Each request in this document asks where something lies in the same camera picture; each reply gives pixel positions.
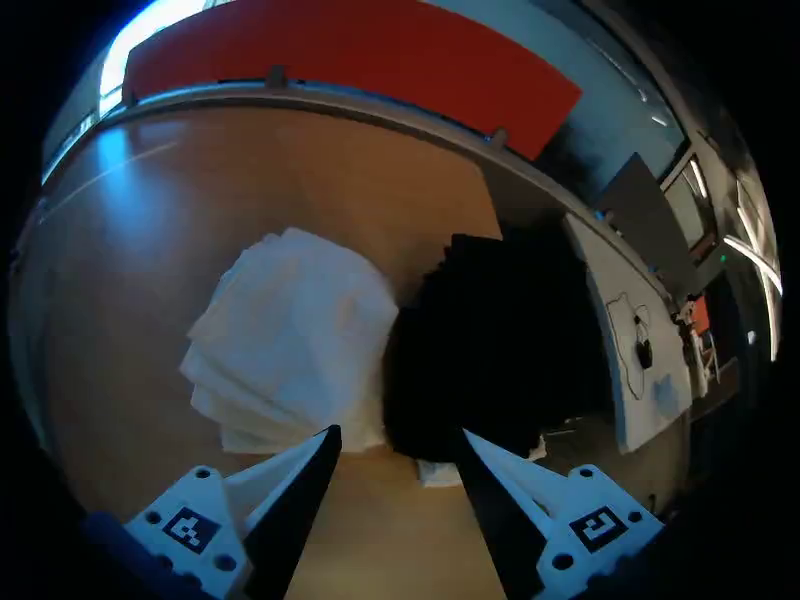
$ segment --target black fabric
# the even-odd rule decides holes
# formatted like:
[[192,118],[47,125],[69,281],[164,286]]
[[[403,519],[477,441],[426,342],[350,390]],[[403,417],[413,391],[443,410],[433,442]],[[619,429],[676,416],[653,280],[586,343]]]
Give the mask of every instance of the black fabric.
[[503,241],[454,235],[400,310],[384,361],[394,449],[455,460],[465,427],[527,457],[542,428],[610,401],[594,308],[560,219]]

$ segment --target window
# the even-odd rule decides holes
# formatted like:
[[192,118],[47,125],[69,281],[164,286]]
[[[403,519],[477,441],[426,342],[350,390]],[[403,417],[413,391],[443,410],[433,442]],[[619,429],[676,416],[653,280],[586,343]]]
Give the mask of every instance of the window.
[[714,231],[714,213],[696,157],[689,159],[686,167],[664,192],[664,197],[675,213],[689,248]]
[[204,10],[206,0],[155,0],[119,32],[106,56],[100,76],[98,112],[103,117],[122,101],[122,80],[128,54],[158,31]]

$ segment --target white towel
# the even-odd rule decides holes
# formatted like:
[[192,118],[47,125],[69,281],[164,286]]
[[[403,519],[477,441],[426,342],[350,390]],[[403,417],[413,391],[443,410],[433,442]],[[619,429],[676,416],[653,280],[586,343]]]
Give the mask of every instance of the white towel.
[[181,365],[223,448],[278,452],[342,426],[345,451],[383,442],[380,363],[397,306],[364,258],[297,229],[267,236],[220,280]]
[[[544,437],[539,436],[539,445],[531,450],[528,460],[536,462],[547,456]],[[453,487],[463,485],[458,467],[453,463],[433,463],[427,460],[417,461],[419,481],[422,487]]]

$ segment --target wooden table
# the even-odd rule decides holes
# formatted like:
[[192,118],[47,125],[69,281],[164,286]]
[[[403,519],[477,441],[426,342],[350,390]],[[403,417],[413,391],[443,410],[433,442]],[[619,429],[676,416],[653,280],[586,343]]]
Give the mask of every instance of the wooden table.
[[[89,510],[127,520],[226,455],[177,367],[222,273],[264,234],[306,229],[369,258],[399,302],[451,233],[498,236],[480,169],[450,151],[308,112],[195,109],[111,128],[46,194],[17,318],[56,455]],[[342,456],[291,598],[502,598],[463,489],[420,487],[388,449]]]

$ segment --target red panel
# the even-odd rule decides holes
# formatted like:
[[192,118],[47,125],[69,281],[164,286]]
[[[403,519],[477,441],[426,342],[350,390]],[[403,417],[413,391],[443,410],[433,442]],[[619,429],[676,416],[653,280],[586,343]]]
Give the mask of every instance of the red panel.
[[509,133],[533,159],[580,89],[522,46],[415,0],[237,0],[165,29],[135,48],[123,93],[224,79],[290,79],[355,87]]

